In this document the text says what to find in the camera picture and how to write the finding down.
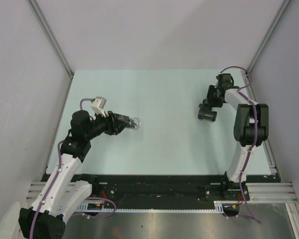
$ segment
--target white wall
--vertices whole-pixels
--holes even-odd
[[[38,0],[75,70],[247,67],[283,0]]]
[[[291,4],[252,76],[257,100],[269,105],[277,164],[299,198],[299,0]]]
[[[27,1],[0,1],[0,221],[42,170],[68,84]]]

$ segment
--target white table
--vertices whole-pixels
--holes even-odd
[[[224,174],[231,163],[236,141],[236,112],[224,104],[215,109],[215,122],[197,118],[198,105],[216,83],[219,69],[76,71],[58,129],[47,173],[57,162],[57,143],[65,138],[72,114],[82,98],[102,96],[106,111],[141,119],[137,131],[125,129],[118,136],[103,134],[77,171],[88,174],[211,175]],[[235,85],[241,72],[231,70]],[[93,115],[90,103],[83,108]],[[255,153],[248,174],[268,175],[262,146]]]

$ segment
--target shiny floor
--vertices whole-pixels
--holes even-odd
[[[295,239],[284,204],[251,205],[262,225],[221,214],[116,213],[106,219],[73,217],[64,239]],[[246,214],[241,208],[240,214]]]

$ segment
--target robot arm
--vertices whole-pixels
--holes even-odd
[[[198,118],[215,121],[217,112],[212,111],[212,108],[220,108],[224,103],[230,104],[236,110],[234,138],[237,144],[225,176],[229,183],[237,184],[241,172],[243,173],[241,181],[246,181],[247,167],[244,167],[246,161],[252,158],[258,146],[268,138],[268,106],[254,102],[240,94],[230,74],[220,74],[216,78],[218,80],[216,86],[209,86],[207,98],[199,105]],[[257,122],[254,119],[254,106],[257,110]],[[255,123],[257,124],[257,142],[250,150],[255,137]]]
[[[31,230],[35,239],[62,238],[65,225],[73,212],[93,191],[97,193],[97,188],[92,187],[93,180],[89,177],[83,177],[70,192],[65,193],[66,187],[91,148],[90,140],[102,133],[117,135],[125,128],[138,129],[140,126],[137,118],[111,111],[106,114],[103,111],[105,102],[101,97],[92,102],[95,119],[84,110],[72,115],[71,129],[64,141],[58,144],[59,162],[31,207],[20,210],[19,224],[25,238],[30,238]]]

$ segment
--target clear plastic object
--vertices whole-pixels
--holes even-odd
[[[128,117],[120,114],[114,114],[118,120],[124,121],[127,123],[126,128],[132,128],[134,130],[138,130],[141,126],[141,121],[136,117]]]

